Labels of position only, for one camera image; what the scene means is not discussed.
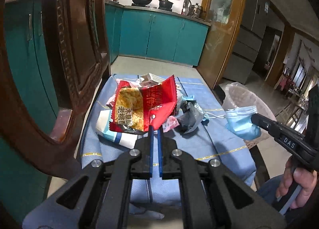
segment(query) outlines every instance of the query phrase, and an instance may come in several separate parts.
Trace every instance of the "kitchen floor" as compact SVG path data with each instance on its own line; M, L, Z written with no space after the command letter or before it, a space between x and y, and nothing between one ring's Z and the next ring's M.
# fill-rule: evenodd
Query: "kitchen floor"
M140 75L150 72L158 76L176 75L179 77L200 78L204 82L195 68L142 58L119 56L112 64L111 72L112 74ZM223 80L221 86L223 87L227 83L230 82ZM255 73L251 73L245 86L259 96L275 115L287 105L287 101L282 95L265 84L265 82ZM282 146L276 143L273 138L262 141L258 144L258 148L263 156L270 177L272 178L282 174L290 154ZM64 183L65 182L60 178L52 178L49 195L55 192ZM165 215L164 219L147 220L130 216L128 228L183 228L181 211L179 209L154 207L154 210L163 213Z

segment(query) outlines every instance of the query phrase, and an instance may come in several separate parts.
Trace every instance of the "silver screw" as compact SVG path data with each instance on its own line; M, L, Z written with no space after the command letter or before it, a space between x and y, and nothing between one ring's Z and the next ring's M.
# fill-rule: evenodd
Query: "silver screw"
M213 167L218 167L218 166L221 164L221 162L220 162L220 160L218 160L218 159L212 159L212 160L210 161L210 164L211 164L211 166L213 166Z
M140 154L140 150L132 149L130 150L130 156L138 156Z
M91 162L92 167L97 168L100 167L102 165L102 161L99 159L95 159Z
M174 156L181 156L182 151L181 151L180 149L174 149L174 150L172 151L172 154L173 154Z

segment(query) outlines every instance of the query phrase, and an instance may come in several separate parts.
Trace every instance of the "human hand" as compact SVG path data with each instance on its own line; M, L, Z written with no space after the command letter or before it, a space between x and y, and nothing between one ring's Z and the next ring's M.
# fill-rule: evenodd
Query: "human hand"
M286 162L286 168L284 171L283 178L279 184L279 187L276 191L276 197L282 197L288 193L288 189L292 184L292 156ZM296 199L292 202L290 208L303 207L308 201L312 191L314 190L317 184L317 172L313 173L307 171L303 168L296 168L293 173L293 179L301 185L302 189Z

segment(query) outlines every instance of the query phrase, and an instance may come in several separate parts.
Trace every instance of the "wooden chair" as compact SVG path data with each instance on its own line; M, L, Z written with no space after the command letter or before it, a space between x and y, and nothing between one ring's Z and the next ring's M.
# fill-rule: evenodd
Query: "wooden chair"
M4 38L0 0L0 133L41 172L70 179L81 169L73 155L101 78L110 76L104 0L41 0L43 32L59 113L50 135L30 117L15 86Z

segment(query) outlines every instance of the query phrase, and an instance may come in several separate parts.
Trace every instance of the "frying pan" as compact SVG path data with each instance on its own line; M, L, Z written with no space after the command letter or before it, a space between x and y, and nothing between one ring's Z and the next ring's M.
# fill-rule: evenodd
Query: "frying pan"
M148 5L152 0L132 0L135 4Z

